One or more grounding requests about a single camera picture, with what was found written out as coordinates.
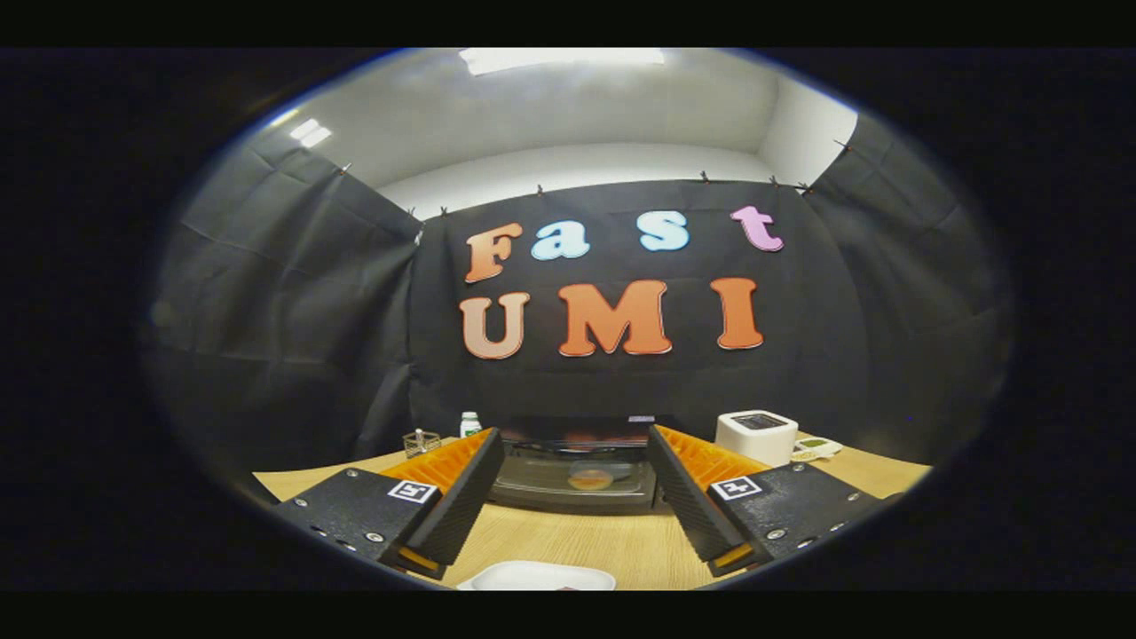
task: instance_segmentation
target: wooden table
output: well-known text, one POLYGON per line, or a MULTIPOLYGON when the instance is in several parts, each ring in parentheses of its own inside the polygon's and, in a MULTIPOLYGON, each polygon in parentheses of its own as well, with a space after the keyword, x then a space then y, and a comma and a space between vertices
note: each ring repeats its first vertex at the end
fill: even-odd
MULTIPOLYGON (((379 473, 404 460, 400 450, 349 464, 253 475, 283 501, 344 468, 379 473)), ((930 470, 849 447, 832 459, 811 464, 879 498, 908 490, 930 470)), ((441 581, 420 579, 454 588, 509 559, 599 569, 616 578, 617 590, 688 590, 736 574, 712 578, 669 509, 642 515, 568 515, 485 504, 445 576, 441 581)))

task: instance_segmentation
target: white bottle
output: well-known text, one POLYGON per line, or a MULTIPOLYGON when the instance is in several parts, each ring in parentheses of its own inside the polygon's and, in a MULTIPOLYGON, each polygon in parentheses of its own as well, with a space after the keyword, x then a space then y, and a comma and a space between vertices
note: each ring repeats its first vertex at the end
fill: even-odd
POLYGON ((477 420, 477 413, 467 410, 461 414, 461 425, 458 432, 461 438, 467 438, 482 430, 482 423, 477 420))

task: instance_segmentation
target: pink letter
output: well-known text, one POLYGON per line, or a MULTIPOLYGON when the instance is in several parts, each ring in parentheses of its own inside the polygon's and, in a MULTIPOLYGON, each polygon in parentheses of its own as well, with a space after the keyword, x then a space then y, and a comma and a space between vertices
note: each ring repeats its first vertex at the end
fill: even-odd
POLYGON ((757 208, 752 206, 740 208, 729 214, 729 216, 742 223, 742 229, 745 229, 745 236, 750 240, 751 244, 759 249, 776 252, 785 247, 785 242, 780 241, 780 238, 774 238, 769 234, 769 231, 766 231, 766 224, 772 224, 774 218, 763 213, 758 213, 757 208))

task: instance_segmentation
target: small wire basket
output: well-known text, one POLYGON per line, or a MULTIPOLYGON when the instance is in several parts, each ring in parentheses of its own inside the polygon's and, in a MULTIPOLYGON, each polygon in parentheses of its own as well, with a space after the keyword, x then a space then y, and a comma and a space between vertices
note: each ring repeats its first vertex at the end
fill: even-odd
POLYGON ((415 432, 402 435, 402 446, 407 449, 409 459, 442 446, 442 438, 437 433, 415 429, 415 432))

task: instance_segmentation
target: white plate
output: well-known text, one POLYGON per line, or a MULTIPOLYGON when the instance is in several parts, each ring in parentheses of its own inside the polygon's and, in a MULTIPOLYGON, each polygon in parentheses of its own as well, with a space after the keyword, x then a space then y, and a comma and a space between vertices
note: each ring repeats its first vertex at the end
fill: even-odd
POLYGON ((458 590, 615 590, 616 578, 595 569, 545 564, 543 562, 501 562, 483 570, 474 579, 458 584, 458 590))

